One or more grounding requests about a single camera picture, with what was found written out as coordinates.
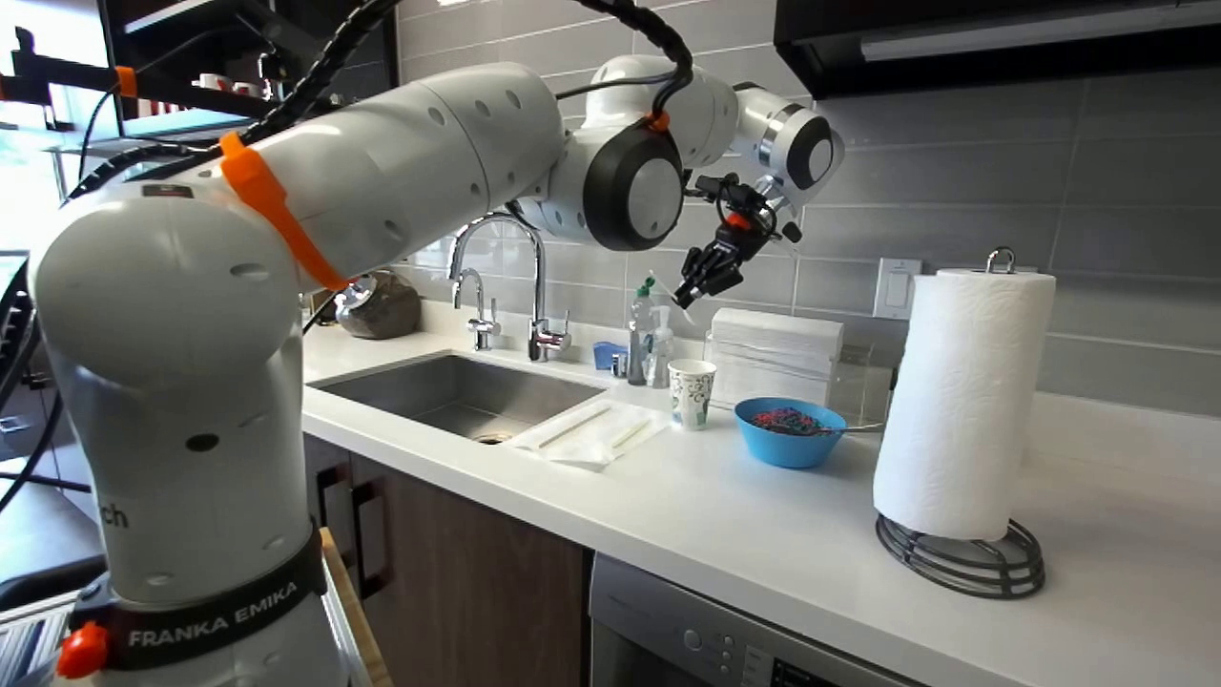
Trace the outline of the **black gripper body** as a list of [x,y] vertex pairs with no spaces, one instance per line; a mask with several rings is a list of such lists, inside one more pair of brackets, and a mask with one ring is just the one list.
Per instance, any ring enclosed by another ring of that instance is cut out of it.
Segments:
[[696,197],[706,197],[718,211],[718,234],[706,243],[706,272],[718,253],[733,253],[740,262],[748,262],[768,241],[803,241],[803,227],[793,221],[783,221],[776,204],[736,173],[700,176]]

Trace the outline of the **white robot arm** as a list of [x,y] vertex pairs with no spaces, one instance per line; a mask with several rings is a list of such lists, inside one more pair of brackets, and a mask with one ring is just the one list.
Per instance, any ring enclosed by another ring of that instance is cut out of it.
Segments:
[[736,282],[834,169],[830,118],[760,82],[603,62],[581,127],[516,62],[396,82],[263,141],[228,132],[156,184],[63,211],[31,260],[41,339],[92,465],[106,576],[72,608],[58,680],[344,687],[303,436],[303,299],[503,204],[611,253],[658,249],[727,151],[765,184],[682,267]]

